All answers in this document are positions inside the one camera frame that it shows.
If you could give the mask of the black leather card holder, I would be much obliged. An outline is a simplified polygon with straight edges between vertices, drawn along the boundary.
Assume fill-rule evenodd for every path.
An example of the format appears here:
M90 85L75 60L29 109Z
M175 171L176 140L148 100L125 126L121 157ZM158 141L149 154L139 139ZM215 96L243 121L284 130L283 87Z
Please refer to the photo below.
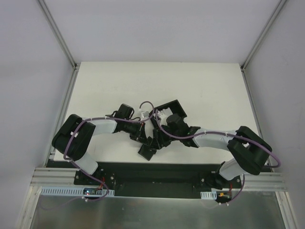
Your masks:
M156 154L157 150L158 148L154 138L148 137L148 142L142 144L138 154L145 158L147 161L150 161L151 158Z

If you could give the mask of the black plastic card tray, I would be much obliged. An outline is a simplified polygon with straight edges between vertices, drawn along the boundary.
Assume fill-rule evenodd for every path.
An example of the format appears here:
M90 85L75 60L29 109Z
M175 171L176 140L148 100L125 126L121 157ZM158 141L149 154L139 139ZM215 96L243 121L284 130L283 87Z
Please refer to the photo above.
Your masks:
M181 118L186 118L187 114L182 108L180 102L176 99L165 104L155 107L155 110L161 111L164 109L170 109L173 114L178 114Z

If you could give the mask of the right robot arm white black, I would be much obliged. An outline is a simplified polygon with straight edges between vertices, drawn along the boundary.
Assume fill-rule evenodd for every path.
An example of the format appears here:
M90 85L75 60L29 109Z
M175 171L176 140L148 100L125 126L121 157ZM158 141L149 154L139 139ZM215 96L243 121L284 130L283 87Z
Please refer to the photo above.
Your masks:
M233 159L221 163L216 172L204 179L208 186L216 189L226 188L235 177L246 173L259 175L272 152L272 148L247 126L219 132L188 126L178 114L168 116L166 125L162 125L163 117L157 114L155 120L170 140L180 140L187 147L226 150L233 155Z

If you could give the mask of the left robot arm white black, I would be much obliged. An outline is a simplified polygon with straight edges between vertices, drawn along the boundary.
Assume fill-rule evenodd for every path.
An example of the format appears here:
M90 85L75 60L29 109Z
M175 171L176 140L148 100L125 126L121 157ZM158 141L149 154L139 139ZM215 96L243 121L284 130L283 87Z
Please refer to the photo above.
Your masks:
M145 133L145 122L153 117L153 113L142 111L141 115L132 118L134 109L121 104L118 110L103 117L82 118L70 115L52 140L52 146L63 154L63 158L82 171L84 180L91 186L100 182L101 175L97 171L98 163L89 155L87 149L91 138L95 135L124 132L129 138L142 144L148 144Z

